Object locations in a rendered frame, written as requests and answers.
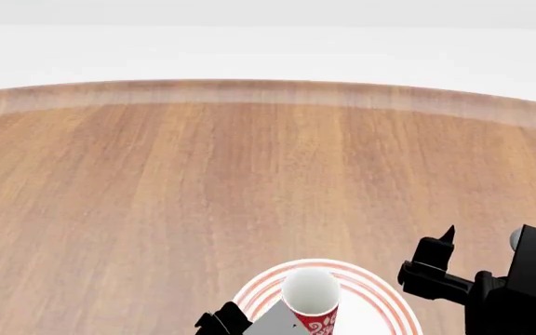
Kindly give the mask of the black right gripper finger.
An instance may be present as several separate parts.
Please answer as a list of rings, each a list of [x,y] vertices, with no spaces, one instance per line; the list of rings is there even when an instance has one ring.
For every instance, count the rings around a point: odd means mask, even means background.
[[[445,273],[448,270],[450,256],[454,251],[454,236],[455,226],[451,225],[439,238],[423,237],[418,243],[411,261]]]

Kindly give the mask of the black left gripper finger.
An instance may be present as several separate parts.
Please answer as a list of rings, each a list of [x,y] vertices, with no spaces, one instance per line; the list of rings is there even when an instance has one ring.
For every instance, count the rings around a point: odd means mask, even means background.
[[[201,315],[194,326],[195,335],[243,335],[252,323],[236,303],[228,301],[218,311]]]

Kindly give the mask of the red patterned mug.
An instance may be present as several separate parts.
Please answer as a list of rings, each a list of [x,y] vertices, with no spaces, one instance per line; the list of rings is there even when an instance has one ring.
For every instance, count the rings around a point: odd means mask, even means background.
[[[309,331],[333,335],[341,302],[341,285],[326,270],[301,268],[285,278],[281,300]]]

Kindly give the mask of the white plate with red rings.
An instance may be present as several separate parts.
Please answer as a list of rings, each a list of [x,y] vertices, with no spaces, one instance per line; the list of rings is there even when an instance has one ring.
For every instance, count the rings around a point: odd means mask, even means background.
[[[332,335],[423,335],[407,302],[377,275],[356,265],[329,259],[300,259],[256,275],[234,296],[234,303],[255,321],[281,300],[281,282],[301,268],[330,272],[341,285]]]

